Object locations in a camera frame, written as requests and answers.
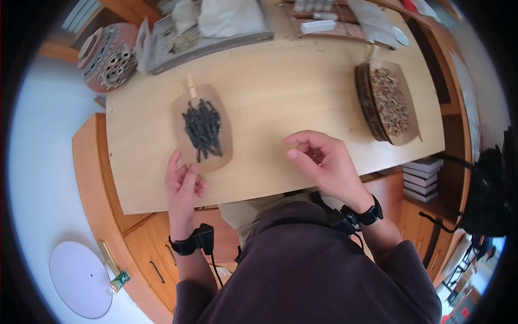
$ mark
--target dark brown shirt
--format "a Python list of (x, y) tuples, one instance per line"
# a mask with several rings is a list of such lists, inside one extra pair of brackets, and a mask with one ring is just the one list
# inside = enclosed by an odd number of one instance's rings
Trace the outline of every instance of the dark brown shirt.
[[(286, 217), (301, 223), (270, 226)], [(311, 223), (325, 218), (308, 202), (267, 211), (215, 297), (178, 283), (174, 323), (440, 322), (441, 302), (411, 241), (376, 265), (345, 234)]]

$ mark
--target khaki pants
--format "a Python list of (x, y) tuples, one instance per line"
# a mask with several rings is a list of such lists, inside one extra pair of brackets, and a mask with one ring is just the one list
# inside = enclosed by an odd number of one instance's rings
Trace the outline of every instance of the khaki pants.
[[(302, 193), (293, 196), (284, 196), (284, 194), (280, 193), (256, 199), (221, 204), (218, 205), (218, 207), (223, 219), (236, 230), (241, 249), (243, 249), (250, 232), (261, 219), (263, 212), (294, 201), (311, 202), (309, 194), (316, 190), (318, 190), (317, 187), (312, 187), (304, 189)], [(343, 202), (336, 198), (327, 196), (322, 192), (320, 192), (320, 196), (324, 203), (331, 208), (340, 210), (343, 206)], [(331, 225), (335, 225), (342, 220), (343, 219), (326, 219), (325, 221)]]

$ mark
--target dark dried insect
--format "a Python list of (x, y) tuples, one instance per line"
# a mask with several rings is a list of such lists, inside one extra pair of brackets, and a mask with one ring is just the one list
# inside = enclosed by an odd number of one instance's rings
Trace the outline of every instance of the dark dried insect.
[(209, 158), (209, 154), (223, 156), (219, 140), (221, 117), (210, 101), (200, 99), (198, 109), (189, 101), (182, 117), (185, 120), (185, 132), (197, 151), (198, 163), (202, 161), (202, 155), (205, 159)]

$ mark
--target white box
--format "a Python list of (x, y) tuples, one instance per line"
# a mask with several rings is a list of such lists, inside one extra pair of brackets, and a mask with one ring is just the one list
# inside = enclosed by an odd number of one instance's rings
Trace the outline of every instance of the white box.
[(336, 21), (334, 20), (310, 21), (300, 24), (300, 32), (303, 34), (327, 32), (332, 31), (335, 27)]
[(413, 191), (415, 191), (417, 193), (420, 193), (420, 194), (427, 194), (429, 192), (434, 191), (435, 188), (437, 188), (437, 182), (434, 183), (434, 184), (429, 185), (428, 187), (421, 187), (421, 186), (418, 186), (418, 185), (413, 184), (411, 182), (404, 181), (403, 182), (403, 187), (405, 187), (407, 189), (410, 189), (410, 190), (413, 190)]
[(431, 178), (432, 175), (437, 174), (439, 172), (439, 170), (441, 170), (441, 168), (438, 167), (437, 169), (432, 170), (431, 172), (424, 172), (424, 171), (414, 170), (409, 167), (403, 167), (404, 173), (408, 173), (408, 174), (411, 174), (411, 175), (414, 175), (414, 176), (417, 176), (417, 177), (420, 177), (423, 179)]
[(429, 185), (431, 185), (437, 181), (437, 174), (433, 175), (429, 179), (423, 179), (423, 178), (416, 177), (416, 176), (413, 176), (408, 173), (403, 173), (403, 180), (411, 182), (411, 183), (416, 184), (421, 187), (428, 187)]
[(435, 191), (432, 191), (426, 195), (421, 195), (420, 193), (417, 193), (415, 191), (412, 191), (410, 189), (407, 189), (407, 188), (403, 188), (403, 194), (409, 196), (409, 197), (412, 197), (416, 200), (419, 200), (420, 202), (423, 202), (423, 203), (427, 203), (429, 202), (430, 200), (432, 200), (433, 198), (437, 197), (438, 196), (438, 192), (437, 190)]
[(428, 157), (428, 158), (408, 162), (408, 163), (402, 164), (401, 166), (409, 167), (414, 170), (419, 170), (419, 171), (429, 173), (432, 170), (442, 167), (442, 159)]

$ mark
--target hand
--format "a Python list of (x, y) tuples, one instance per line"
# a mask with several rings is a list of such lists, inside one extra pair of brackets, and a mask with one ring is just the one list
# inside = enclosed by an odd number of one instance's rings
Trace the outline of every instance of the hand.
[(298, 143), (286, 153), (288, 159), (324, 193), (360, 214), (374, 205), (342, 140), (316, 131), (301, 131), (286, 137), (284, 142)]
[(209, 186), (200, 175), (198, 167), (189, 169), (184, 165), (178, 168), (182, 156), (177, 148), (169, 159), (165, 175), (165, 193), (169, 210), (169, 231), (171, 240), (182, 241), (194, 231), (194, 195), (203, 198), (204, 190)]

